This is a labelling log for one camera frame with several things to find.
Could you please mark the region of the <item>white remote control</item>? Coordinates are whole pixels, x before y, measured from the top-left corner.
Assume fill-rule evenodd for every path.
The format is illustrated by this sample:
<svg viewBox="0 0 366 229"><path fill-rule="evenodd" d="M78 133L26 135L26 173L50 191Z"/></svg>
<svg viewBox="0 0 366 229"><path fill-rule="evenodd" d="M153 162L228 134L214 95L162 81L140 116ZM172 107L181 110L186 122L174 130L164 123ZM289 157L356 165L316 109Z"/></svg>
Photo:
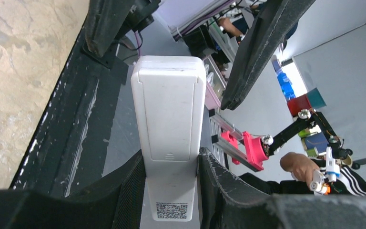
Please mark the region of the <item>white remote control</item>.
<svg viewBox="0 0 366 229"><path fill-rule="evenodd" d="M131 86L152 217L192 219L206 70L197 57L139 58Z"/></svg>

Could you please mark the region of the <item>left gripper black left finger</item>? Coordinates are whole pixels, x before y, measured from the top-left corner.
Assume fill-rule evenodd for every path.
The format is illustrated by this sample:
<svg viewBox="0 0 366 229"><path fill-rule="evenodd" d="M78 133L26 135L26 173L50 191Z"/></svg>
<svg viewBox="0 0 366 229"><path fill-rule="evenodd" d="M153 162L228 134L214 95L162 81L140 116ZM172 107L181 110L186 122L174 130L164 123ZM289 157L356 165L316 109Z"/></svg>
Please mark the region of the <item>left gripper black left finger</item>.
<svg viewBox="0 0 366 229"><path fill-rule="evenodd" d="M137 229L145 187L141 152L82 190L55 198L0 190L0 229Z"/></svg>

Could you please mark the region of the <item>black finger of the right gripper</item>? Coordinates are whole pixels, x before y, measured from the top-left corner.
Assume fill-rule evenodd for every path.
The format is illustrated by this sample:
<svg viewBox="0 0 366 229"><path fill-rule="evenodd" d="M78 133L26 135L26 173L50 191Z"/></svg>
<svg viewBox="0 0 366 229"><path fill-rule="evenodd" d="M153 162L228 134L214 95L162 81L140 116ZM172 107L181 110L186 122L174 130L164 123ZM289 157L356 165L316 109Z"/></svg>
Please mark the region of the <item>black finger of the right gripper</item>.
<svg viewBox="0 0 366 229"><path fill-rule="evenodd" d="M285 35L313 3L314 0L268 0L265 3L239 44L221 110L235 110L245 100Z"/></svg>
<svg viewBox="0 0 366 229"><path fill-rule="evenodd" d="M104 56L133 4L133 0L89 1L84 28L90 52L98 57Z"/></svg>

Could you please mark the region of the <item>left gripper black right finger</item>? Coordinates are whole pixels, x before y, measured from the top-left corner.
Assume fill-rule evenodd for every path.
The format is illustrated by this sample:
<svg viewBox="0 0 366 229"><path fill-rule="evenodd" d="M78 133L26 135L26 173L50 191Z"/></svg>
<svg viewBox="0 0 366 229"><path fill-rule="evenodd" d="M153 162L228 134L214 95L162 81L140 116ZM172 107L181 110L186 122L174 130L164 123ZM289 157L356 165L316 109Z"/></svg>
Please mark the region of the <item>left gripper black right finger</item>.
<svg viewBox="0 0 366 229"><path fill-rule="evenodd" d="M204 147L197 169L203 229L366 229L366 197L268 195Z"/></svg>

